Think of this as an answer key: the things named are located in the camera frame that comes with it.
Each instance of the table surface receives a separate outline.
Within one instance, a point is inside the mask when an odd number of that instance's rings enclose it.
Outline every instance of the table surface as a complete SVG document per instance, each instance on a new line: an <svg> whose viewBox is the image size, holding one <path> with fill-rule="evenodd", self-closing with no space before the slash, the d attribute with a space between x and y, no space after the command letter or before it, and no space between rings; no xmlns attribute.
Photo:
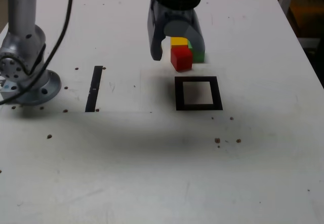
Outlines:
<svg viewBox="0 0 324 224"><path fill-rule="evenodd" d="M37 2L46 57L66 6ZM50 64L68 89L0 111L0 223L324 223L324 92L277 0L201 0L208 63L185 73L170 39L152 60L148 7L74 0ZM174 76L217 76L223 110L176 111Z"/></svg>

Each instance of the black square outline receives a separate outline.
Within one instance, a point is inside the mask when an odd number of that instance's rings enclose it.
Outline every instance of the black square outline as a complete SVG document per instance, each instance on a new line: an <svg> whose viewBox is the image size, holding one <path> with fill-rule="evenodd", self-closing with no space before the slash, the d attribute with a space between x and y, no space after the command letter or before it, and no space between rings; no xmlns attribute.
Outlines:
<svg viewBox="0 0 324 224"><path fill-rule="evenodd" d="M213 104L184 104L183 82L209 82ZM223 110L216 76L174 77L177 111Z"/></svg>

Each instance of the toy block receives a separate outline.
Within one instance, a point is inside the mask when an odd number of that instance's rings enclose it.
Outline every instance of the toy block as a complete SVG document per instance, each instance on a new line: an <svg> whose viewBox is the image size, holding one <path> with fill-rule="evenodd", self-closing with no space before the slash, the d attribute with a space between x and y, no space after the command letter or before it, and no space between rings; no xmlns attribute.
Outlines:
<svg viewBox="0 0 324 224"><path fill-rule="evenodd" d="M192 52L187 45L171 48L171 63L177 72L192 68Z"/></svg>
<svg viewBox="0 0 324 224"><path fill-rule="evenodd" d="M192 62L193 63L204 63L205 61L205 53L204 52L197 52L192 48L190 41L188 40L188 48L192 52Z"/></svg>
<svg viewBox="0 0 324 224"><path fill-rule="evenodd" d="M188 46L187 38L171 38L171 48L177 46Z"/></svg>

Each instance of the red cube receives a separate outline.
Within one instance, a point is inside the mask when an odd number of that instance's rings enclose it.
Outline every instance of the red cube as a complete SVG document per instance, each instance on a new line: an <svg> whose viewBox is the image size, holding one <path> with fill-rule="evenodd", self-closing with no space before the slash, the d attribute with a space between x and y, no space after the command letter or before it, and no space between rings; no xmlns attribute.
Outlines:
<svg viewBox="0 0 324 224"><path fill-rule="evenodd" d="M192 52L188 46L171 48L171 63L177 72L192 68Z"/></svg>

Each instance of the yellow cube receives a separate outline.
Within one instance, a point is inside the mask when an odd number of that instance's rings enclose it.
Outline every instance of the yellow cube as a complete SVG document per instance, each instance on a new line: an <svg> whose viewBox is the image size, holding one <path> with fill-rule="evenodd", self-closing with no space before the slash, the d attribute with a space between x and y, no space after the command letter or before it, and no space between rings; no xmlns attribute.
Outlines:
<svg viewBox="0 0 324 224"><path fill-rule="evenodd" d="M171 48L177 46L188 46L187 38L171 38Z"/></svg>

